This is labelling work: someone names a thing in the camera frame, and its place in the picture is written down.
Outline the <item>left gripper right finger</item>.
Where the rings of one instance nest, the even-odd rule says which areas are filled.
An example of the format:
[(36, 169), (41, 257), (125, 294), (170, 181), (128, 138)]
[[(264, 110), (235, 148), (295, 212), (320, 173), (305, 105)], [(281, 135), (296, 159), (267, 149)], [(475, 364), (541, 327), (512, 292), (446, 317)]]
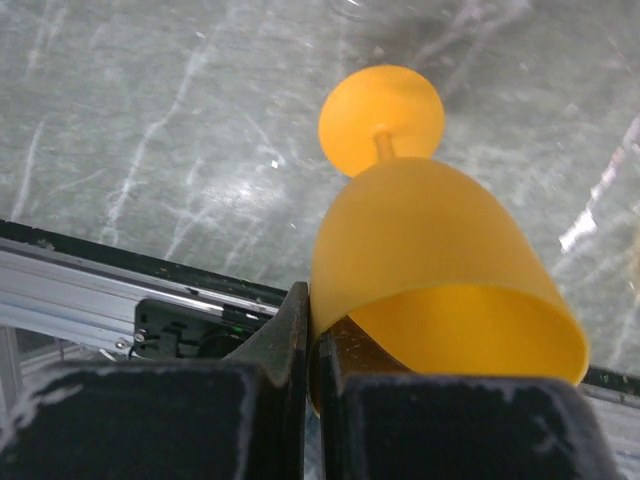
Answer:
[(596, 417), (548, 378), (418, 375), (351, 322), (320, 337), (329, 479), (615, 479)]

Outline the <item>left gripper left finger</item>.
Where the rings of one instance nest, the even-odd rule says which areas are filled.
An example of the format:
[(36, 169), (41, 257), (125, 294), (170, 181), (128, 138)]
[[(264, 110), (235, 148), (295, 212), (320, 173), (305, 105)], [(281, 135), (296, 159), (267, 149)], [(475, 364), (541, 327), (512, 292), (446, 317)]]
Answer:
[(308, 287), (221, 360), (68, 361), (27, 384), (5, 479), (300, 479)]

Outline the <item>orange wine glass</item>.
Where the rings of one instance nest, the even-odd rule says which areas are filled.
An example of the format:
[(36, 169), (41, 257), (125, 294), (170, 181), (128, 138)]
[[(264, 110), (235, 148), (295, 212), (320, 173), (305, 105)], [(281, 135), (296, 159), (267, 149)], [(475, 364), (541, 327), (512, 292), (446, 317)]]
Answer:
[(402, 66), (328, 95), (319, 141), (348, 183), (315, 240), (312, 343), (348, 319), (419, 374), (579, 384), (584, 329), (503, 205), (433, 159), (444, 126), (433, 85)]

